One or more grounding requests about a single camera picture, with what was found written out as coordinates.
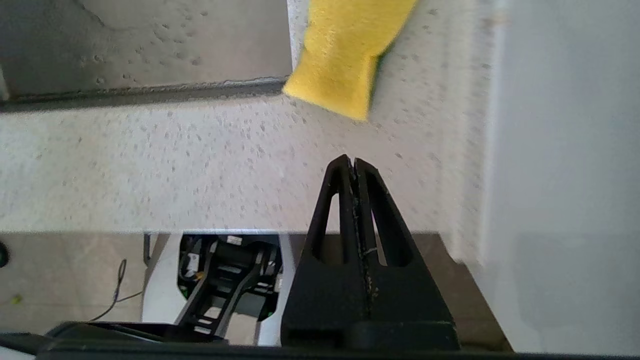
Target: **black plastic part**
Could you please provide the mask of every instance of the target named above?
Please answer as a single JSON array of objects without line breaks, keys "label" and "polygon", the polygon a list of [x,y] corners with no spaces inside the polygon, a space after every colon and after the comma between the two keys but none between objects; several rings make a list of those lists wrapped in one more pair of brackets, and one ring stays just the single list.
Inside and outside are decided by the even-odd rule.
[{"label": "black plastic part", "polygon": [[9,263],[9,249],[0,241],[0,268]]},{"label": "black plastic part", "polygon": [[[345,329],[366,319],[367,294],[358,253],[352,174],[346,155],[327,166],[282,315],[282,345],[343,347]],[[341,243],[327,243],[324,234],[335,194],[340,202]]]},{"label": "black plastic part", "polygon": [[151,260],[151,234],[145,233],[144,238],[142,240],[142,261],[145,262],[145,265],[149,266],[150,260]]},{"label": "black plastic part", "polygon": [[58,341],[38,360],[631,360],[638,357],[496,352],[352,351],[343,349],[220,346],[205,343]]},{"label": "black plastic part", "polygon": [[[325,241],[336,193],[340,244]],[[327,168],[282,317],[281,341],[294,347],[460,349],[438,286],[380,173],[366,161],[356,159],[352,168],[343,155]]]},{"label": "black plastic part", "polygon": [[136,322],[65,322],[51,329],[47,338],[56,340],[133,341],[166,343],[226,343],[224,339],[193,332],[191,329],[168,323]]}]

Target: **black wire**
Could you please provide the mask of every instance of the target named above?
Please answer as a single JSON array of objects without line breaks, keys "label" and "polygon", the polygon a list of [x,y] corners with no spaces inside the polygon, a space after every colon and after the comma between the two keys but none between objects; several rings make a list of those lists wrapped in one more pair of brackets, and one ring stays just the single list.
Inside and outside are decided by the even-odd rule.
[{"label": "black wire", "polygon": [[95,318],[92,318],[91,322],[97,321],[100,318],[102,318],[104,315],[107,315],[112,309],[113,307],[116,305],[116,303],[118,302],[122,302],[125,300],[129,300],[133,297],[136,297],[140,294],[142,294],[142,291],[137,292],[133,295],[129,295],[128,297],[124,297],[122,299],[118,299],[118,297],[120,296],[120,286],[122,285],[122,281],[124,280],[124,274],[127,271],[127,260],[126,259],[122,259],[122,261],[120,262],[120,266],[118,267],[118,279],[116,282],[116,288],[115,290],[113,290],[113,301],[111,302],[111,305],[109,305],[109,307],[100,315],[96,316]]},{"label": "black wire", "polygon": [[134,297],[136,297],[138,295],[141,295],[141,294],[142,294],[142,291],[138,291],[137,293],[135,293],[133,295],[129,295],[128,297],[123,297],[122,299],[118,299],[118,301],[116,301],[116,302],[123,302],[123,301],[129,300],[129,299],[132,299],[132,298],[134,298]]}]

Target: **white wall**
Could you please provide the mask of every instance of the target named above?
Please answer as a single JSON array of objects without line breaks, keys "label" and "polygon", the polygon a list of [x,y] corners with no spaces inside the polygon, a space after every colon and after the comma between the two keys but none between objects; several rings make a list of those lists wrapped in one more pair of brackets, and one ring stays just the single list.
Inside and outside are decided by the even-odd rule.
[{"label": "white wall", "polygon": [[640,354],[640,1],[517,0],[479,287],[517,351]]}]

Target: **sponge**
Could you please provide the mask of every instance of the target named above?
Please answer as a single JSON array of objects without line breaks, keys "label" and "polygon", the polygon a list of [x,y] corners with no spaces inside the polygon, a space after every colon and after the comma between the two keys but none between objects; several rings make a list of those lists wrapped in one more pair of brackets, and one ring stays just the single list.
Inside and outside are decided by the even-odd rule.
[{"label": "sponge", "polygon": [[311,0],[304,48],[285,94],[365,121],[378,58],[416,0]]}]

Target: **gray panel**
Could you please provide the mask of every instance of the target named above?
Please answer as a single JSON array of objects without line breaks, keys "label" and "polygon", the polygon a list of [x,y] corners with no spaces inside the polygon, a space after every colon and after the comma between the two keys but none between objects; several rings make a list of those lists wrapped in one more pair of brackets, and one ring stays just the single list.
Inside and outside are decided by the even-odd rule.
[{"label": "gray panel", "polygon": [[640,354],[640,2],[509,2],[474,277],[517,352]]},{"label": "gray panel", "polygon": [[2,0],[12,96],[282,78],[286,0]]}]

